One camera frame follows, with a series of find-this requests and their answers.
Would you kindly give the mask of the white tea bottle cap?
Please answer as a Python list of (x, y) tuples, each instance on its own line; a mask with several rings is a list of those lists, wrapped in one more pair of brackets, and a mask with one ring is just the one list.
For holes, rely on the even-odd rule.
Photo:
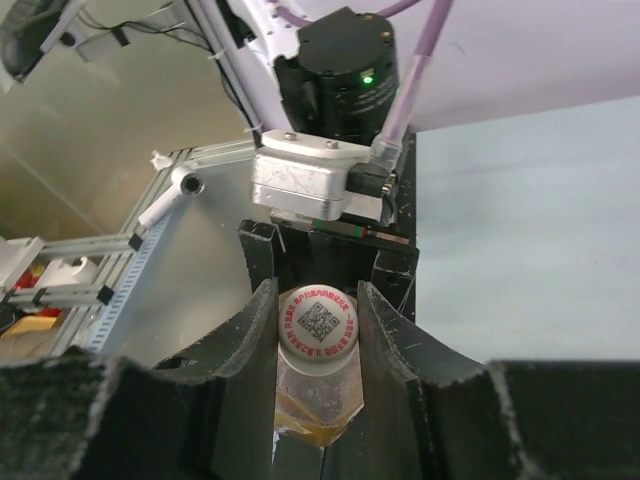
[(340, 371), (356, 353), (358, 335), (355, 301), (334, 287), (306, 285), (280, 299), (279, 352), (302, 375), (326, 377)]

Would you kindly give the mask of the yellow red tea bottle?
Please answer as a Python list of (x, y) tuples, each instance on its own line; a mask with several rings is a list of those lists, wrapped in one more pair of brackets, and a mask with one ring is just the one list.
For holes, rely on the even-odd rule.
[(314, 447), (327, 447), (346, 431), (364, 406), (357, 350), (350, 362), (326, 377), (302, 375), (279, 352), (274, 428)]

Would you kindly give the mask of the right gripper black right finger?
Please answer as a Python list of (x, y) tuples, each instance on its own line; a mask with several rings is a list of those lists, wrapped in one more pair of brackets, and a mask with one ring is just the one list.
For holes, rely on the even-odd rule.
[(635, 479), (635, 361), (481, 364), (410, 322), (370, 283), (357, 293), (377, 479)]

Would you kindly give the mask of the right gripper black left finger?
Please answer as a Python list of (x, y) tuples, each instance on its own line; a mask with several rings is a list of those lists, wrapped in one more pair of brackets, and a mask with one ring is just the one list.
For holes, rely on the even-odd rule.
[(1, 365), (5, 479), (266, 479), (278, 285), (153, 368), (72, 348)]

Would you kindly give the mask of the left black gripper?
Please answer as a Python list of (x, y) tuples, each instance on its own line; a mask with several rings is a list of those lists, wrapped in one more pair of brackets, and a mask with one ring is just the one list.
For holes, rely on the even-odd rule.
[(367, 162), (349, 172), (344, 210), (337, 220), (267, 207), (269, 220), (241, 222), (238, 236), (253, 289), (275, 278), (282, 291), (323, 283), (354, 295), (358, 283), (367, 281), (399, 313), (415, 318), (414, 136), (403, 139), (392, 172), (376, 171)]

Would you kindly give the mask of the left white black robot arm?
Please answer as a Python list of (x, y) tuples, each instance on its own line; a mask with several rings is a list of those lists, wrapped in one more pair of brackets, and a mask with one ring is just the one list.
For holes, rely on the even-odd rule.
[(251, 199), (270, 213), (266, 271), (283, 289), (326, 283), (354, 294), (369, 281), (405, 317), (416, 304), (415, 138), (391, 170), (371, 165), (399, 85), (384, 13), (342, 6), (312, 20), (284, 1), (222, 1), (238, 47), (275, 85), (285, 128), (264, 128)]

